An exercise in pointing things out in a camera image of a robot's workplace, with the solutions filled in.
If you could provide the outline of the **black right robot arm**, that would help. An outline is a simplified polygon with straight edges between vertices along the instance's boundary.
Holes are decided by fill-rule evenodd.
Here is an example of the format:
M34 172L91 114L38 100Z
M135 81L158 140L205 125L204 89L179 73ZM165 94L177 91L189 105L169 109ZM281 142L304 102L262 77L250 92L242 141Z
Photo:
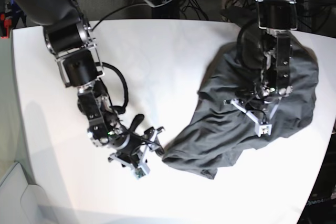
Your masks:
M137 134L143 114L136 115L128 127L121 123L119 115L125 113L129 96L124 95L121 106L112 104L102 76L106 68L113 66L99 59L92 29L77 0L14 1L42 26L45 44L55 57L64 85L78 91L77 105L88 120L90 140L97 147L114 149L108 160L138 169L145 166L147 151L162 156L164 149L158 140L162 128L151 127Z

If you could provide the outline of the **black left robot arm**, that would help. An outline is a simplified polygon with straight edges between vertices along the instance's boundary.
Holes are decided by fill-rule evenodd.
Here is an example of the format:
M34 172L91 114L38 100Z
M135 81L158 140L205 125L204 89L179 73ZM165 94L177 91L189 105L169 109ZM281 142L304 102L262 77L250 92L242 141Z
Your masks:
M251 87L238 91L238 102L243 107L256 110L252 105L275 102L289 96L290 58L292 56L291 31L297 29L296 0L255 0L257 18L247 22L237 38L236 59L245 68L243 60L243 35L254 23L261 32L258 49L261 54L259 76L253 80Z

